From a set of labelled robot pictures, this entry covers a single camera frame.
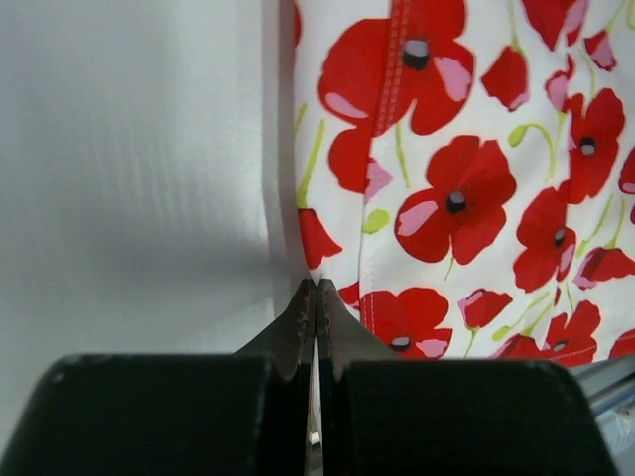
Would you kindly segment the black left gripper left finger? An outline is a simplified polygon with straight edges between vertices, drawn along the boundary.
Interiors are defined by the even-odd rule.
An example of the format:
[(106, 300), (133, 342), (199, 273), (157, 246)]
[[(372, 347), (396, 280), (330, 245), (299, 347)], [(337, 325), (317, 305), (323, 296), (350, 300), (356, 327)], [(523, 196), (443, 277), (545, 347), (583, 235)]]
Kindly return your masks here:
[(35, 386), (5, 475), (304, 475), (313, 282), (231, 354), (74, 354)]

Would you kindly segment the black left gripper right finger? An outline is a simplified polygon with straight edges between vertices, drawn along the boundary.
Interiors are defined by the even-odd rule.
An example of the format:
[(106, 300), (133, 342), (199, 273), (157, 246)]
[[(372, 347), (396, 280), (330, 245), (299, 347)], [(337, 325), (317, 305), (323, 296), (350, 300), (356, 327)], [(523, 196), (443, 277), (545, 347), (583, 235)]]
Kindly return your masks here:
[(537, 360), (410, 361), (317, 286), (327, 475), (613, 475), (588, 400)]

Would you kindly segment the red poppy print skirt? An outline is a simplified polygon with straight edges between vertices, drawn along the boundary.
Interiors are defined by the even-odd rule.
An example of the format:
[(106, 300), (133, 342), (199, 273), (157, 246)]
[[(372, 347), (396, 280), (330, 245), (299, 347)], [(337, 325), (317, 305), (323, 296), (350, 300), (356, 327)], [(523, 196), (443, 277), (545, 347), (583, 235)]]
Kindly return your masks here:
[(634, 352), (634, 5), (298, 1), (307, 265), (408, 359)]

